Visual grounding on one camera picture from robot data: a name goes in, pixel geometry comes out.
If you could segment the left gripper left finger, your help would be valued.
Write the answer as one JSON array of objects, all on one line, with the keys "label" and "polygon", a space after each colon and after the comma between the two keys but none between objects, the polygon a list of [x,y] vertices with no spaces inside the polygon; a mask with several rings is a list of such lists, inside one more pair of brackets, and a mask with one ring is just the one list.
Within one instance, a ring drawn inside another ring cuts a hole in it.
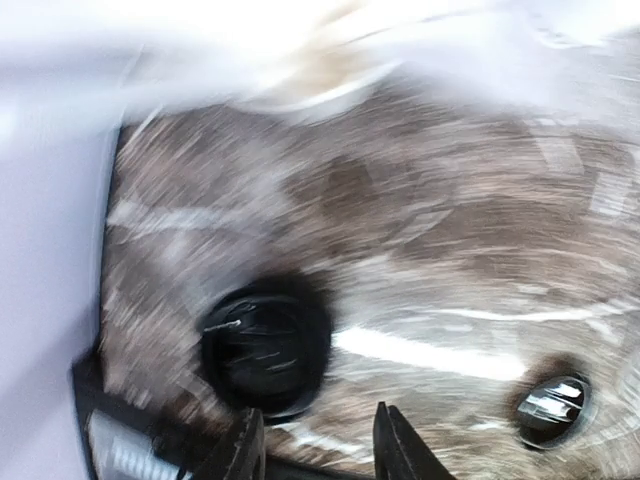
[{"label": "left gripper left finger", "polygon": [[265,435],[262,412],[244,411],[222,436],[209,457],[209,478],[264,479]]}]

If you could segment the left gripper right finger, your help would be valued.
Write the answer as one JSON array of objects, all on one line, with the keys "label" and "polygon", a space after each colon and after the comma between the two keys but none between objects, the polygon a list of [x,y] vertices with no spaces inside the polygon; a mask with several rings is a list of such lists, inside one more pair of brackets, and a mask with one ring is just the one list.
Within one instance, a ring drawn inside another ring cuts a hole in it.
[{"label": "left gripper right finger", "polygon": [[378,403],[373,446],[377,479],[455,480],[394,405]]}]

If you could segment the stack of black lids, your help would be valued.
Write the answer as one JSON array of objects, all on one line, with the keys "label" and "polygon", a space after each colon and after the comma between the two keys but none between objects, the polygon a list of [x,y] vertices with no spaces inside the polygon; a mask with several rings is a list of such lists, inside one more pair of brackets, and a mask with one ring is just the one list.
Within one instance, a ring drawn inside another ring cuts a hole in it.
[{"label": "stack of black lids", "polygon": [[276,425],[302,416],[330,364],[333,315],[324,293],[298,272],[235,289],[200,318],[200,366],[234,411],[261,410]]}]

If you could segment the single black cup lid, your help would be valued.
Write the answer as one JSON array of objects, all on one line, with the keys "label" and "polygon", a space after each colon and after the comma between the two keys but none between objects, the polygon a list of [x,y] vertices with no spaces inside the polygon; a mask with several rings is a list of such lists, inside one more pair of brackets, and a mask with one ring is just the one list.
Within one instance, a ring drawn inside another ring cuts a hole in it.
[{"label": "single black cup lid", "polygon": [[520,441],[531,450],[558,448],[584,429],[592,403],[591,383],[578,373],[538,382],[516,404],[514,422]]}]

